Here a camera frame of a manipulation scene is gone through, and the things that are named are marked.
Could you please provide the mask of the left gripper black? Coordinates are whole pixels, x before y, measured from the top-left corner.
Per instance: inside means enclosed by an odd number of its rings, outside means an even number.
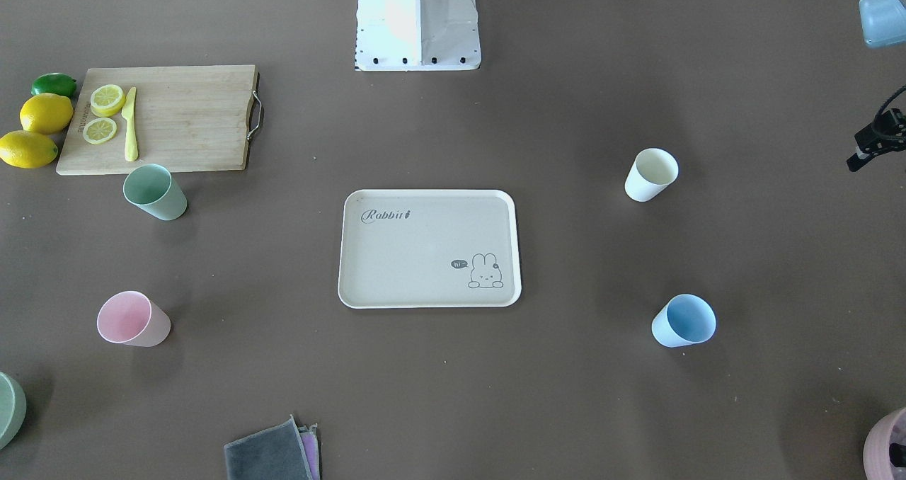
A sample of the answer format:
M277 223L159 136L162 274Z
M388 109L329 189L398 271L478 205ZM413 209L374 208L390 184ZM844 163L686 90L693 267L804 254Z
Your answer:
M856 152L847 159L850 171L858 171L881 154L905 150L905 119L899 108L879 113L855 135Z

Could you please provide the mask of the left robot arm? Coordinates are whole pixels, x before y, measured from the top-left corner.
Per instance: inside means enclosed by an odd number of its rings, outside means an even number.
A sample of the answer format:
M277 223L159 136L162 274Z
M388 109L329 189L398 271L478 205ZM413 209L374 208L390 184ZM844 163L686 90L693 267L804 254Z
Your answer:
M904 44L905 0L859 0L859 12L867 47ZM854 135L856 151L847 159L850 171L860 170L881 155L904 151L904 110L892 107L903 93L901 86L881 104L870 123Z

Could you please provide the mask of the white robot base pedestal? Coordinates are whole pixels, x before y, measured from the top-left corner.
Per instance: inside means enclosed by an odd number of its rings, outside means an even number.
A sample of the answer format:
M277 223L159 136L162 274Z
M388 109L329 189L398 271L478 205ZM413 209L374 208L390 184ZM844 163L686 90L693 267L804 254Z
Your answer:
M481 64L476 0L358 0L354 67L465 71Z

